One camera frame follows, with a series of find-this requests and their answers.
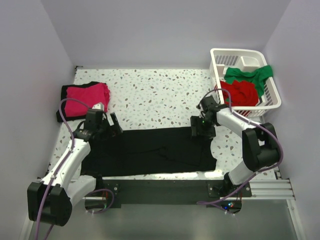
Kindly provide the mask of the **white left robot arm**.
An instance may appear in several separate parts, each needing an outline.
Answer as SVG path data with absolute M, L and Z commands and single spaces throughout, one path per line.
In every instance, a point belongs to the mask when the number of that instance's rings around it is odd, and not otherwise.
M 116 114 L 90 108 L 83 126 L 78 126 L 56 165 L 27 188 L 28 218 L 34 222 L 64 226 L 73 207 L 86 195 L 99 196 L 104 190 L 102 176 L 81 175 L 72 180 L 94 144 L 123 132 Z

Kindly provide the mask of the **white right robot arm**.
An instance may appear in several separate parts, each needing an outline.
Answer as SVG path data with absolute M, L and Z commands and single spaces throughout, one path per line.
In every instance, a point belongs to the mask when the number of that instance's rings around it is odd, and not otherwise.
M 283 159 L 283 150 L 271 123 L 251 121 L 226 104 L 218 104 L 212 96 L 204 97 L 197 108 L 202 110 L 202 116 L 190 118 L 193 138 L 211 140 L 216 136 L 218 126 L 224 126 L 241 137 L 242 161 L 224 175 L 218 188 L 221 197 L 235 196 L 241 190 L 241 185 Z

